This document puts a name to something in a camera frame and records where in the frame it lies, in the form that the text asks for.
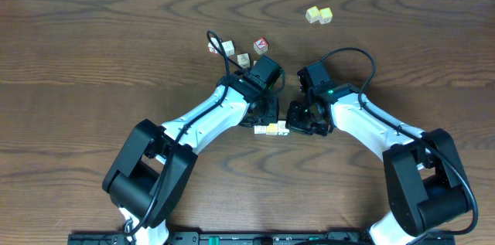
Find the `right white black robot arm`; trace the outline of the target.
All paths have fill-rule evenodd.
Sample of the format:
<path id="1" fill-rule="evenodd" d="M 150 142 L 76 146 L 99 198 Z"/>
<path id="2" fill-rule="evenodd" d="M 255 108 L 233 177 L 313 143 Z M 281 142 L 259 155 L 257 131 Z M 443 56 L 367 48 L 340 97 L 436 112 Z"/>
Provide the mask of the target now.
<path id="1" fill-rule="evenodd" d="M 414 244 L 439 226 L 471 212 L 476 200 L 450 134 L 426 132 L 400 122 L 372 104 L 351 84 L 309 87 L 287 113 L 292 131 L 326 136 L 344 131 L 384 164 L 389 213 L 370 227 L 375 244 Z"/>

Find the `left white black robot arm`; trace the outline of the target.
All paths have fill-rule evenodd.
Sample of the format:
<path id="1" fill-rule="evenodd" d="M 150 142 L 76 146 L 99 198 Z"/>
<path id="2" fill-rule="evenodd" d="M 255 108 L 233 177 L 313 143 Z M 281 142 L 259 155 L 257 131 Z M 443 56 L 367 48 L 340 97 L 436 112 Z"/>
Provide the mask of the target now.
<path id="1" fill-rule="evenodd" d="M 156 125 L 145 119 L 131 131 L 102 188 L 125 216 L 122 243 L 164 244 L 166 219 L 183 194 L 198 154 L 219 134 L 255 124 L 276 105 L 274 79 L 223 77 L 190 112 Z"/>

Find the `plain white wooden block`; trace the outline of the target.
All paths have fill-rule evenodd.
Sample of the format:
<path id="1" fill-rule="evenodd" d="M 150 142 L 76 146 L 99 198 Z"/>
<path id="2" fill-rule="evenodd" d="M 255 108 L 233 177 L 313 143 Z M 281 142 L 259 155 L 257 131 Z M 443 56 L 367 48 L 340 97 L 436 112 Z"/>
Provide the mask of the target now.
<path id="1" fill-rule="evenodd" d="M 266 134 L 267 132 L 267 126 L 266 125 L 255 125 L 254 126 L 254 133 L 255 134 Z"/>

